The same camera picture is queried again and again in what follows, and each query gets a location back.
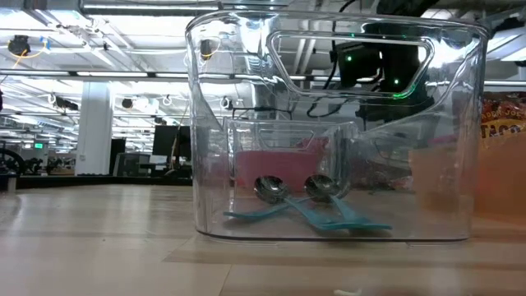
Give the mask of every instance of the table surface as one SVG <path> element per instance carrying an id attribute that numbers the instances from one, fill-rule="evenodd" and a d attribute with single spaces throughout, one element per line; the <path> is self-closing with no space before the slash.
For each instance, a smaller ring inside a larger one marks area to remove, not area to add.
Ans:
<path id="1" fill-rule="evenodd" d="M 0 197 L 5 295 L 526 295 L 526 227 L 473 219 L 463 243 L 220 241 L 191 187 L 103 185 Z"/>

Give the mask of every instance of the ceiling light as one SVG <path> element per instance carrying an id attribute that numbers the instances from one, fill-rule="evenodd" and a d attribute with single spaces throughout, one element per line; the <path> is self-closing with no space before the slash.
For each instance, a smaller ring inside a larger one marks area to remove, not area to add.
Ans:
<path id="1" fill-rule="evenodd" d="M 296 81 L 296 80 L 303 81 L 303 80 L 306 79 L 305 76 L 301 76 L 301 75 L 291 75 L 291 76 L 289 76 L 289 78 L 290 78 L 290 80 L 294 80 L 294 81 Z"/>
<path id="2" fill-rule="evenodd" d="M 0 70 L 3 75 L 42 75 L 42 76 L 69 76 L 66 71 L 34 71 L 34 70 Z"/>
<path id="3" fill-rule="evenodd" d="M 418 61 L 423 62 L 427 58 L 427 50 L 422 46 L 418 46 Z"/>
<path id="4" fill-rule="evenodd" d="M 33 143 L 34 141 L 33 140 L 10 140 L 10 139 L 6 139 L 4 140 L 6 143 Z"/>
<path id="5" fill-rule="evenodd" d="M 125 109 L 131 109 L 133 107 L 133 101 L 131 99 L 123 99 L 121 105 Z"/>
<path id="6" fill-rule="evenodd" d="M 22 109 L 18 108 L 18 107 L 15 107 L 13 105 L 10 105 L 10 104 L 3 104 L 2 105 L 4 109 L 10 109 L 10 110 L 13 110 L 13 111 L 22 111 Z"/>
<path id="7" fill-rule="evenodd" d="M 79 76 L 147 77 L 146 72 L 77 72 Z"/>
<path id="8" fill-rule="evenodd" d="M 159 78 L 188 78 L 186 73 L 156 73 Z"/>
<path id="9" fill-rule="evenodd" d="M 27 123 L 32 125 L 37 125 L 39 122 L 34 120 L 33 118 L 28 118 L 27 116 L 21 116 L 21 115 L 12 115 L 13 120 L 19 123 Z"/>
<path id="10" fill-rule="evenodd" d="M 126 9 L 126 10 L 143 10 L 145 8 L 151 10 L 217 10 L 213 6 L 197 6 L 197 5 L 108 5 L 108 4 L 86 4 L 84 9 Z"/>
<path id="11" fill-rule="evenodd" d="M 515 38 L 519 37 L 518 35 L 511 35 L 508 37 L 493 38 L 487 43 L 487 52 L 490 53 L 495 49 L 498 49 L 500 46 L 509 43 Z"/>
<path id="12" fill-rule="evenodd" d="M 522 62 L 524 60 L 526 60 L 526 48 L 520 49 L 510 54 L 509 56 L 501 59 L 502 62 Z"/>
<path id="13" fill-rule="evenodd" d="M 60 134 L 59 136 L 65 138 L 65 139 L 68 139 L 68 140 L 76 140 L 76 138 L 74 136 L 66 136 L 66 135 L 63 135 L 63 134 Z"/>
<path id="14" fill-rule="evenodd" d="M 230 76 L 226 74 L 199 74 L 199 78 L 210 78 L 210 79 L 229 79 Z"/>
<path id="15" fill-rule="evenodd" d="M 484 81 L 484 86 L 526 86 L 526 81 Z"/>

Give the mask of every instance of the white pillar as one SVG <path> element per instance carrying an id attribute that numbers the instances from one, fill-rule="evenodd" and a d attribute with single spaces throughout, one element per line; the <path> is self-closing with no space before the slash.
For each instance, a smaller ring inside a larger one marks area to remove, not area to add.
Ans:
<path id="1" fill-rule="evenodd" d="M 526 67 L 519 67 L 519 80 L 526 80 Z"/>
<path id="2" fill-rule="evenodd" d="M 84 82 L 75 175 L 109 173 L 113 97 L 108 82 Z"/>

